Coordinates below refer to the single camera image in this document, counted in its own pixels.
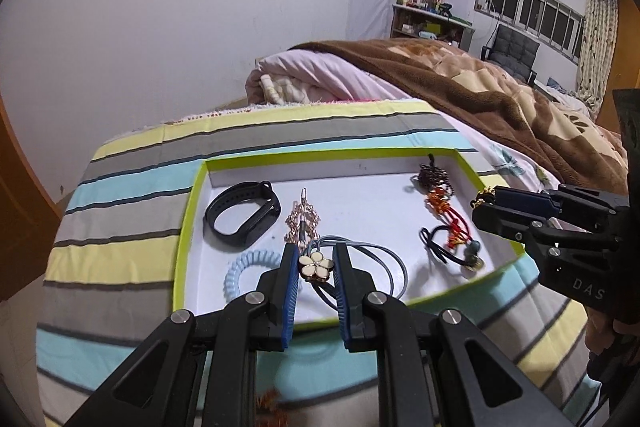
gold hair clip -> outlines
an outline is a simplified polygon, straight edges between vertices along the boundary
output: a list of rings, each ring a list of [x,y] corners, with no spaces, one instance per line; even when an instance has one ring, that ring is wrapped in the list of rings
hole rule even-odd
[[[315,211],[314,206],[306,201],[306,188],[300,193],[300,203],[293,202],[293,210],[286,220],[289,233],[284,237],[287,243],[298,245],[298,249],[303,251],[309,241],[320,237],[316,228],[320,223],[320,216]]]

white flower charm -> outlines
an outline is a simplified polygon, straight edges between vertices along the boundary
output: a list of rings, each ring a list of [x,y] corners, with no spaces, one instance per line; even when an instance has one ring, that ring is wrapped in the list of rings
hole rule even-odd
[[[302,279],[307,282],[327,282],[329,272],[334,269],[334,262],[331,259],[325,259],[319,251],[315,251],[298,257],[298,269]]]

jewelry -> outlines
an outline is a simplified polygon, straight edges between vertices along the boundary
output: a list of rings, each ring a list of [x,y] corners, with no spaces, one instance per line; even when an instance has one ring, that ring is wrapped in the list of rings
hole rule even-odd
[[[465,218],[450,204],[454,190],[449,182],[447,171],[436,167],[433,154],[429,155],[429,160],[429,165],[420,165],[417,181],[420,187],[426,191],[425,204],[428,204],[435,214],[445,221],[445,224],[436,227],[433,232],[429,232],[427,229],[420,229],[420,238],[425,247],[432,251],[444,264],[447,264],[447,259],[449,259],[454,263],[477,271],[484,266],[484,262],[478,255],[481,248],[480,242],[471,238],[471,232]],[[434,242],[433,236],[440,230],[447,230],[449,233],[446,244],[449,250],[453,250],[458,245],[466,245],[464,259],[458,259],[450,251],[445,250]]]
[[[284,240],[286,243],[297,245],[300,251],[305,250],[309,241],[319,237],[316,232],[319,222],[320,216],[314,210],[314,206],[306,201],[306,188],[303,188],[300,193],[300,203],[293,202],[293,210],[287,217],[289,233]]]
[[[480,192],[478,192],[476,199],[470,201],[471,208],[476,208],[476,206],[482,203],[489,203],[489,204],[495,203],[495,188],[493,187],[483,188],[482,190],[480,190]]]
[[[269,270],[280,267],[282,254],[270,250],[249,250],[240,254],[226,272],[223,292],[226,302],[240,296],[240,274],[250,266],[263,266]]]
[[[445,250],[443,247],[438,245],[434,241],[434,237],[437,232],[440,230],[449,230],[449,225],[440,225],[436,227],[431,232],[427,229],[420,229],[420,239],[424,243],[424,246],[427,250],[430,250],[438,259],[440,259],[444,264],[447,264],[447,259],[453,261],[456,264],[460,264],[460,266],[465,266],[469,270],[479,271],[484,267],[484,261],[480,259],[478,255],[481,245],[479,241],[470,241],[465,248],[465,258],[459,259],[451,252]]]
[[[355,248],[355,250],[358,250],[359,252],[363,253],[370,259],[374,260],[376,263],[380,264],[380,266],[382,266],[383,269],[385,269],[386,274],[389,277],[390,289],[388,294],[394,295],[394,276],[391,273],[391,270],[389,270],[386,263],[382,261],[380,257],[378,257],[375,253],[373,253],[369,249],[380,250],[385,252],[389,256],[391,256],[396,261],[396,263],[398,263],[400,270],[402,271],[402,289],[399,291],[397,295],[394,295],[394,297],[396,299],[399,299],[404,295],[404,292],[406,291],[406,287],[409,282],[409,273],[407,272],[406,266],[402,262],[401,257],[396,252],[389,250],[386,247],[381,247],[380,245],[372,245],[371,243],[362,243],[360,241],[351,241],[350,239],[347,239],[345,237],[340,237],[339,235],[323,235],[322,237],[319,237],[318,239],[313,239],[309,242],[309,244],[306,246],[306,249],[302,251],[302,257],[308,257],[309,259],[314,261],[314,263],[316,263],[316,266],[319,266],[322,268],[325,268],[328,266],[329,268],[326,268],[326,269],[331,271],[331,269],[334,267],[334,263],[329,259],[321,259],[321,257],[323,256],[320,252],[320,249],[324,247],[335,248],[336,245],[338,245],[339,243],[344,243],[345,245],[347,245],[347,247]],[[308,266],[308,260],[304,260],[303,263],[306,263],[304,265],[305,267]],[[318,269],[316,269],[315,275],[316,276],[318,275]],[[328,282],[318,282],[318,280],[311,280],[310,282],[311,282],[312,288],[318,294],[319,298],[321,298],[322,301],[324,301],[324,303],[327,304],[330,308],[333,308],[334,310],[337,311],[338,309],[337,306],[333,304],[329,298],[329,297],[333,299],[336,298],[337,291],[335,286],[330,285]]]
[[[449,183],[447,171],[436,167],[436,160],[433,154],[429,155],[429,163],[429,165],[420,165],[420,173],[417,176],[418,184],[427,193],[439,187],[442,189],[443,195],[446,195],[447,199],[450,199],[454,192],[451,183]]]
[[[245,201],[264,200],[234,233],[222,233],[216,229],[216,219],[226,209]],[[225,245],[248,248],[271,228],[280,216],[280,202],[270,182],[243,182],[228,188],[218,195],[207,207],[204,220],[215,235]]]
[[[325,259],[319,250],[298,257],[298,270],[306,282],[327,282],[333,269],[334,262]]]
[[[433,208],[438,217],[446,220],[449,230],[448,248],[465,245],[471,241],[471,233],[465,218],[452,208],[449,201],[454,195],[453,187],[449,183],[449,175],[445,169],[436,167],[433,154],[429,155],[429,165],[420,165],[417,176],[420,187],[427,191],[425,203]]]

wooden door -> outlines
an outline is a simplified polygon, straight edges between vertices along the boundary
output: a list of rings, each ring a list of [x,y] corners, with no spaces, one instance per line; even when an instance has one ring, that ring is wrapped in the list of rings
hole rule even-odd
[[[0,300],[45,272],[61,218],[27,163],[0,98]]]
[[[634,0],[618,0],[618,36],[604,101],[596,118],[598,125],[613,132],[620,132],[611,92],[614,89],[639,87],[638,78],[640,78],[640,10]]]

metal screw head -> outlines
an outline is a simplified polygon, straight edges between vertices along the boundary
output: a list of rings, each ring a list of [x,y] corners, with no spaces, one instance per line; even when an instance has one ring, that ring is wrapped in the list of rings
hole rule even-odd
[[[189,320],[191,314],[187,310],[176,310],[171,314],[171,322],[174,324],[184,324]]]
[[[371,304],[384,304],[386,302],[386,295],[382,292],[371,292],[369,295],[367,295],[367,301],[369,301]]]
[[[262,304],[264,302],[264,293],[262,292],[250,292],[247,293],[244,298],[249,304]]]
[[[444,310],[442,312],[442,320],[447,324],[460,324],[462,314],[458,310]]]

